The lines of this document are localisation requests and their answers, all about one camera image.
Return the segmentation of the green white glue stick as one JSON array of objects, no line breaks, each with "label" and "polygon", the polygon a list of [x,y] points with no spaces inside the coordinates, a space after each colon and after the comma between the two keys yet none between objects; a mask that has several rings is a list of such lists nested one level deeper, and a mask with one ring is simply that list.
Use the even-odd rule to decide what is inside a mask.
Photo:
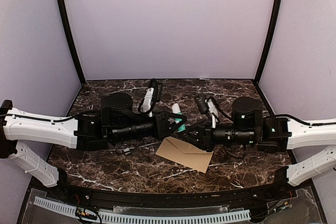
[{"label": "green white glue stick", "polygon": [[[182,112],[181,112],[181,109],[180,109],[180,106],[178,103],[175,103],[172,105],[172,113],[174,114],[178,114],[178,115],[182,115]],[[182,121],[181,118],[175,118],[175,123],[176,124],[179,124],[180,122]],[[186,130],[186,127],[185,127],[185,124],[182,124],[178,129],[177,129],[177,132],[183,132]]]}]

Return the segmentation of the brown paper envelope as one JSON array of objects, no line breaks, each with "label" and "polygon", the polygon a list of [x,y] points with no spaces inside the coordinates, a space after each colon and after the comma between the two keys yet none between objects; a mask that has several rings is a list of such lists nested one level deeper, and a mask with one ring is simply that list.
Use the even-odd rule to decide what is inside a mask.
[{"label": "brown paper envelope", "polygon": [[201,173],[207,172],[213,156],[213,152],[203,151],[174,137],[166,137],[155,154]]}]

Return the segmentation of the small grey glue cap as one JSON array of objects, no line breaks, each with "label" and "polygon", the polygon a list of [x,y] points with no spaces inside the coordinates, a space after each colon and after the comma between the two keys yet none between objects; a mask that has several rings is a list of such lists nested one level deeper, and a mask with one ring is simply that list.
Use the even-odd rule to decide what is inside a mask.
[{"label": "small grey glue cap", "polygon": [[125,149],[122,150],[122,153],[124,155],[129,155],[131,153],[131,150],[129,148],[125,148]]}]

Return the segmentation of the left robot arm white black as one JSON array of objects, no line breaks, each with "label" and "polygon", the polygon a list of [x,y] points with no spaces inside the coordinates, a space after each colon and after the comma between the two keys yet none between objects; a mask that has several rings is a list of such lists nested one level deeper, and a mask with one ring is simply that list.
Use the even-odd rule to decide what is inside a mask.
[{"label": "left robot arm white black", "polygon": [[48,164],[25,141],[49,143],[80,151],[100,151],[119,142],[144,137],[164,139],[175,133],[187,118],[172,112],[154,112],[155,100],[145,98],[145,111],[134,113],[133,99],[123,92],[101,99],[99,111],[55,117],[32,114],[13,107],[11,100],[1,105],[1,158],[13,161],[45,187],[53,187],[63,201],[74,197],[67,173]]}]

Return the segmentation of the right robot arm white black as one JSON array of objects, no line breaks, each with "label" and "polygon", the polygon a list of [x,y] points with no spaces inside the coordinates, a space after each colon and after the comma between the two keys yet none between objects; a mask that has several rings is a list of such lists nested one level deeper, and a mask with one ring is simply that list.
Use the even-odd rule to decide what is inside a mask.
[{"label": "right robot arm white black", "polygon": [[324,146],[319,153],[300,163],[287,165],[275,172],[274,183],[268,188],[273,200],[302,182],[335,167],[335,119],[306,122],[289,114],[264,117],[263,104],[250,97],[239,97],[232,103],[231,123],[220,123],[216,102],[209,97],[195,97],[201,114],[208,119],[179,132],[181,140],[201,150],[212,152],[216,145],[256,146],[265,153],[278,153],[308,146]]}]

